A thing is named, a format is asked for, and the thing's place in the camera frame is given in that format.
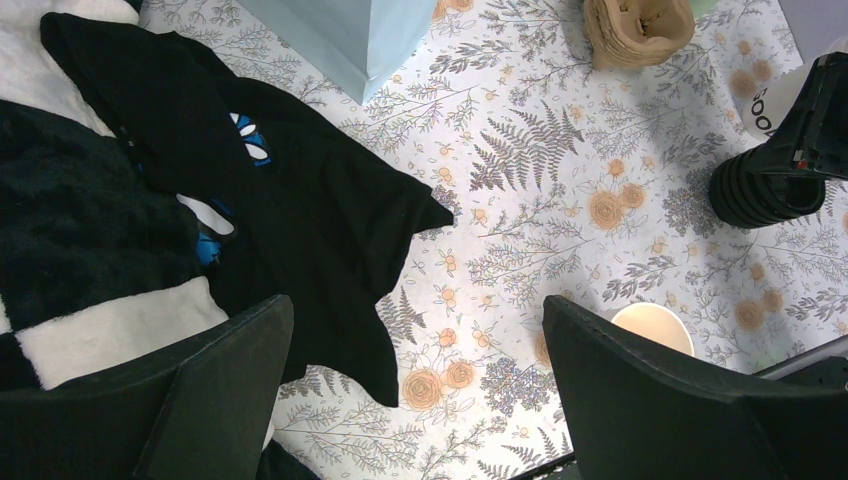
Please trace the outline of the white paper coffee cup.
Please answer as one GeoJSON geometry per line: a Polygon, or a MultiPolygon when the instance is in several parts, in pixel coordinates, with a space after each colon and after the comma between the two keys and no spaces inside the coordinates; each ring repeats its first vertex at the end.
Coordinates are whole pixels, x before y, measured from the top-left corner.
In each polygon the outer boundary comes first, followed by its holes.
{"type": "Polygon", "coordinates": [[[695,356],[694,343],[685,324],[665,306],[633,303],[616,312],[611,322],[665,347],[695,356]]]}

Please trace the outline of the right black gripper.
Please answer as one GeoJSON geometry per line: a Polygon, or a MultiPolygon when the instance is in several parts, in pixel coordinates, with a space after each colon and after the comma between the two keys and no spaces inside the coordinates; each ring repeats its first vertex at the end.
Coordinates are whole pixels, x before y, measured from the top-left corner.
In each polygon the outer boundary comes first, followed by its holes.
{"type": "Polygon", "coordinates": [[[847,178],[847,54],[815,59],[794,105],[757,147],[749,171],[805,178],[847,178]]]}

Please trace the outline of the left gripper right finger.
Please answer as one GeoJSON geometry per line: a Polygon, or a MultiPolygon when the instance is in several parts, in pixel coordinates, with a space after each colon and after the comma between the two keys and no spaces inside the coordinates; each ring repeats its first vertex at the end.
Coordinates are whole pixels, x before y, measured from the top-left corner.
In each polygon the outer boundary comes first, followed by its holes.
{"type": "Polygon", "coordinates": [[[560,296],[544,336],[585,479],[843,479],[847,341],[753,375],[628,332],[560,296]]]}

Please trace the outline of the brown cardboard cup carrier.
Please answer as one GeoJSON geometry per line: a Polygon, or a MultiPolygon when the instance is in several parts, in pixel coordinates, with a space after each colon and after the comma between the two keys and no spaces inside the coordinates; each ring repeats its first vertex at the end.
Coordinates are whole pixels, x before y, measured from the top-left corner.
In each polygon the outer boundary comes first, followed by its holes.
{"type": "Polygon", "coordinates": [[[584,32],[597,70],[634,70],[688,45],[695,19],[687,0],[586,0],[584,32]]]}

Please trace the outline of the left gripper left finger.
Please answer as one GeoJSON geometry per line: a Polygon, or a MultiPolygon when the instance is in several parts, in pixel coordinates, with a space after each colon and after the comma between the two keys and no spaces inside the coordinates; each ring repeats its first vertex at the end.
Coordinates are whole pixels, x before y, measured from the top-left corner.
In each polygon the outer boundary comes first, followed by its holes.
{"type": "Polygon", "coordinates": [[[251,479],[288,356],[291,300],[51,390],[1,396],[5,479],[251,479]]]}

